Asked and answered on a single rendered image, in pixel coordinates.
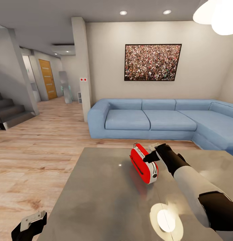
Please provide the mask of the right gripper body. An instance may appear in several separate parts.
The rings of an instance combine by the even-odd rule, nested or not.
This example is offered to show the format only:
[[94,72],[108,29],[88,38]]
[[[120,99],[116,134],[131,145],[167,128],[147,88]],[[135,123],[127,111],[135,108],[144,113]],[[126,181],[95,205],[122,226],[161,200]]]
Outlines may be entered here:
[[145,157],[146,157],[148,163],[159,161],[158,159],[155,158],[154,151],[150,154],[147,154]]

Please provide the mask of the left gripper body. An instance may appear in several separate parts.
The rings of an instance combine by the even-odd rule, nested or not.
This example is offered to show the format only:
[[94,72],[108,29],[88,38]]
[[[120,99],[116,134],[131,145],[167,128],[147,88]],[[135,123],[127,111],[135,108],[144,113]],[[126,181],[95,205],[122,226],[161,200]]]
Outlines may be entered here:
[[21,238],[28,238],[29,241],[32,241],[33,236],[42,233],[43,231],[43,223],[42,219],[31,222],[31,226],[22,232],[20,232],[20,228],[14,229],[12,232],[12,241],[18,241]]

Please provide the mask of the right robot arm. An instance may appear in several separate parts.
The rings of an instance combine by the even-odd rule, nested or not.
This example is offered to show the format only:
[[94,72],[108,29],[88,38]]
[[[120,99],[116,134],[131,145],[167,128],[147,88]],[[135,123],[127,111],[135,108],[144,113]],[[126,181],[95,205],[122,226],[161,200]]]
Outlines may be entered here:
[[193,214],[206,228],[212,228],[224,241],[233,241],[233,201],[218,187],[195,171],[181,154],[169,145],[149,145],[144,162],[161,160],[171,173]]

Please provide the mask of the radio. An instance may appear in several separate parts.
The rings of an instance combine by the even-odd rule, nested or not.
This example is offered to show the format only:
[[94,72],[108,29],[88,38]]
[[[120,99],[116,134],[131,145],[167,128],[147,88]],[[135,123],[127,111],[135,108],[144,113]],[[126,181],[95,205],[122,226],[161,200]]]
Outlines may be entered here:
[[149,153],[145,148],[141,144],[136,143],[131,151],[130,158],[143,181],[146,184],[151,184],[157,180],[158,167],[155,162],[148,163],[143,161],[147,154]]

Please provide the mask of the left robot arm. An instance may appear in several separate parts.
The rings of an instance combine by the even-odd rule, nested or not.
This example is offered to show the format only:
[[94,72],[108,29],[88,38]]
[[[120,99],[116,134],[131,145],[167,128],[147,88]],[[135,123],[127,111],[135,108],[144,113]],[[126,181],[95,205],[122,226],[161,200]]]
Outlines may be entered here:
[[12,241],[32,241],[33,236],[42,233],[47,224],[47,212],[41,211],[23,218],[12,232]]

